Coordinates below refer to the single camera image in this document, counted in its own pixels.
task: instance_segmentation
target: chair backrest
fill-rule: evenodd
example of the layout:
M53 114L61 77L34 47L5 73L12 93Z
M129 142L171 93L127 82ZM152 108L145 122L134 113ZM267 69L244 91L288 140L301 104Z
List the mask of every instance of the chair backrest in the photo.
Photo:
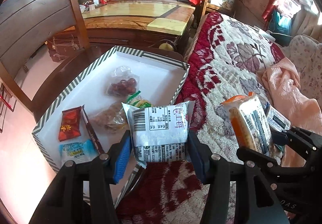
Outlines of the chair backrest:
M49 37L76 26L74 11L81 14L76 4L76 9L71 0L7 0L0 5L0 61L13 78Z

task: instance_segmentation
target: pink cloth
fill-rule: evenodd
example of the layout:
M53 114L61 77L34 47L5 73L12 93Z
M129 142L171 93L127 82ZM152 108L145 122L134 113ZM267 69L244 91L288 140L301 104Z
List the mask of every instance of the pink cloth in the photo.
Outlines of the pink cloth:
M294 64L284 58L279 63L257 73L258 80L269 91L274 108L297 126L322 135L322 114L318 102L301 92L300 77ZM283 167L301 167L305 163L294 150L286 146Z

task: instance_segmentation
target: red candy wrapper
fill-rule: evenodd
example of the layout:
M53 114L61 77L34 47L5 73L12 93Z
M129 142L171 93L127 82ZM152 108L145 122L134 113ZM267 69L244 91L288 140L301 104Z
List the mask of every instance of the red candy wrapper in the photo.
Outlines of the red candy wrapper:
M82 107L62 111L62 124L59 130L58 140L64 141L80 136L79 121Z

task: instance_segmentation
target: floral blanket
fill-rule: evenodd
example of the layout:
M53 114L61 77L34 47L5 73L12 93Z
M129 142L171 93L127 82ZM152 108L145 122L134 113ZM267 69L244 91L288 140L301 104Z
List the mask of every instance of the floral blanket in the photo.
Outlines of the floral blanket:
M238 163L237 140L220 103L249 91L269 101L255 73L284 56L252 28L226 15L211 13L203 21L186 56L191 66L177 102L195 100L191 129L213 153ZM191 163L151 163L117 213L122 223L199 223L208 189ZM228 223L233 223L235 191L232 183Z

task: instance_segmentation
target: orange packaged snack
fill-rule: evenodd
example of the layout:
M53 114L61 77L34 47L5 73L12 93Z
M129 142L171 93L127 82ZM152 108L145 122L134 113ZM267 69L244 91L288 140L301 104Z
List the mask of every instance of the orange packaged snack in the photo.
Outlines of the orange packaged snack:
M222 103L234 129L238 145L275 157L270 128L256 94L234 96Z
M79 121L82 107L62 111L62 123L60 126L58 140L64 141L80 136Z

